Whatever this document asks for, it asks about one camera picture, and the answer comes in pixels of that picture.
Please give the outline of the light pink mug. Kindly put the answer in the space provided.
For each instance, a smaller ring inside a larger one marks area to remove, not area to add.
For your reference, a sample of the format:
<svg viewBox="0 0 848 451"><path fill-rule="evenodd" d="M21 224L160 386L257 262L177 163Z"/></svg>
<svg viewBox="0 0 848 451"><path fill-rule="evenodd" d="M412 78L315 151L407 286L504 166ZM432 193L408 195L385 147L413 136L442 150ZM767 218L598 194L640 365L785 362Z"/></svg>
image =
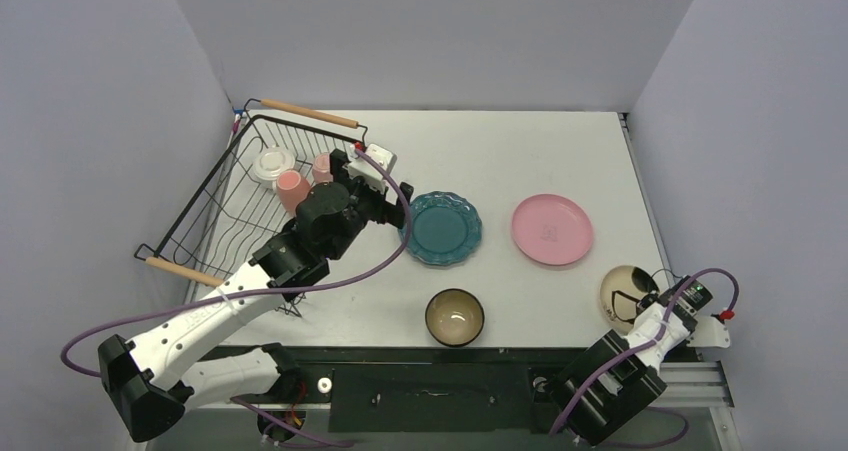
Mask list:
<svg viewBox="0 0 848 451"><path fill-rule="evenodd" d="M329 153L321 153L313 159L311 173L314 184L328 183L334 180Z"/></svg>

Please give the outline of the white cup with black rim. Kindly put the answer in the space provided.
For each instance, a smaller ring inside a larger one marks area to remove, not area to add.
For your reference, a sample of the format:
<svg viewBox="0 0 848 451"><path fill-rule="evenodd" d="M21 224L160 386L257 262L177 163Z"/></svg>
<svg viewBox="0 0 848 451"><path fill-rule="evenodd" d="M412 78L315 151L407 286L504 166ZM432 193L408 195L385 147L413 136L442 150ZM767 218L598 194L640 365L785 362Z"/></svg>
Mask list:
<svg viewBox="0 0 848 451"><path fill-rule="evenodd" d="M279 176L297 164L295 155L283 147L261 150L254 158L251 174L254 180L267 189L275 189Z"/></svg>

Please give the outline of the pink plastic plate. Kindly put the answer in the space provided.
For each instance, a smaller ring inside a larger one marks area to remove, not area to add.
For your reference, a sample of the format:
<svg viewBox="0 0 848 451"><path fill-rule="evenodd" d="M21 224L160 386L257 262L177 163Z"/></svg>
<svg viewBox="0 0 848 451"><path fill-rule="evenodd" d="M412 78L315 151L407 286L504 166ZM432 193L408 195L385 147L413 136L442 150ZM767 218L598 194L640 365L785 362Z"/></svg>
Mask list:
<svg viewBox="0 0 848 451"><path fill-rule="evenodd" d="M537 194L515 208L511 237L528 258L548 266L567 266L582 259L594 244L588 214L574 201Z"/></svg>

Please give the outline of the cream and black small plate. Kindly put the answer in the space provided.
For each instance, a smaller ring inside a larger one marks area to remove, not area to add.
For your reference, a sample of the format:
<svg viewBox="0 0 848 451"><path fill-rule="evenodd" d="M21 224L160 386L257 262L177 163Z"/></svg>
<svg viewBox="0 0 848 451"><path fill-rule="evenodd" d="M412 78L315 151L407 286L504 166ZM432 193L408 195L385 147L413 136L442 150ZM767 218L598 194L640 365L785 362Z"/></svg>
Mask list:
<svg viewBox="0 0 848 451"><path fill-rule="evenodd" d="M599 304L604 318L619 334L628 334L639 311L638 303L654 291L658 291L656 281L642 268L621 265L611 269L599 288Z"/></svg>

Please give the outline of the dark pink mug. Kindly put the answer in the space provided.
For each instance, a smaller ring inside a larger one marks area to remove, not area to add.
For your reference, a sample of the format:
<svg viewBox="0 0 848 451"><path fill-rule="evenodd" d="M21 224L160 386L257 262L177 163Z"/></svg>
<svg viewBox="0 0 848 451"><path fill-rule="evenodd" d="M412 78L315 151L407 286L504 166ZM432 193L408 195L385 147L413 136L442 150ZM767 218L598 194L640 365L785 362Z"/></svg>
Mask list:
<svg viewBox="0 0 848 451"><path fill-rule="evenodd" d="M298 205L307 198L312 188L311 182L294 169L282 172L275 186L279 201L291 217L296 215Z"/></svg>

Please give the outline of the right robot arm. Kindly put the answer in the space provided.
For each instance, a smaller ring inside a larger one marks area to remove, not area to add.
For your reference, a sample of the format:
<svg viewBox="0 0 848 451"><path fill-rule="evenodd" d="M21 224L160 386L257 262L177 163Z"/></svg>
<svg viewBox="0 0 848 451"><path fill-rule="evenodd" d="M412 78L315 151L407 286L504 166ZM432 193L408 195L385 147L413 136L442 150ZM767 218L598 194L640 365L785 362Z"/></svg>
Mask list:
<svg viewBox="0 0 848 451"><path fill-rule="evenodd" d="M697 313L711 300L691 276L645 296L629 333L608 332L545 385L559 408L548 434L567 429L598 445L649 407L667 389L661 363L693 334Z"/></svg>

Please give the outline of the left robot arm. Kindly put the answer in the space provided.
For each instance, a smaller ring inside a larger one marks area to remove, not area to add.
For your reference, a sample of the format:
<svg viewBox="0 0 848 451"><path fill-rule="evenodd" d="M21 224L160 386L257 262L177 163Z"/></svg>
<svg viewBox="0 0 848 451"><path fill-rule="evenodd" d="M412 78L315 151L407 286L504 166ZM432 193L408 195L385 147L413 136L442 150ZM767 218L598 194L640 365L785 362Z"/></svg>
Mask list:
<svg viewBox="0 0 848 451"><path fill-rule="evenodd" d="M390 174L394 153L353 145L331 154L332 181L313 186L281 232L203 300L179 308L130 339L113 335L97 349L99 376L131 439L150 441L189 410L243 395L291 398L298 373L279 344L217 357L215 348L256 318L301 294L322 290L370 222L404 228L413 189Z"/></svg>

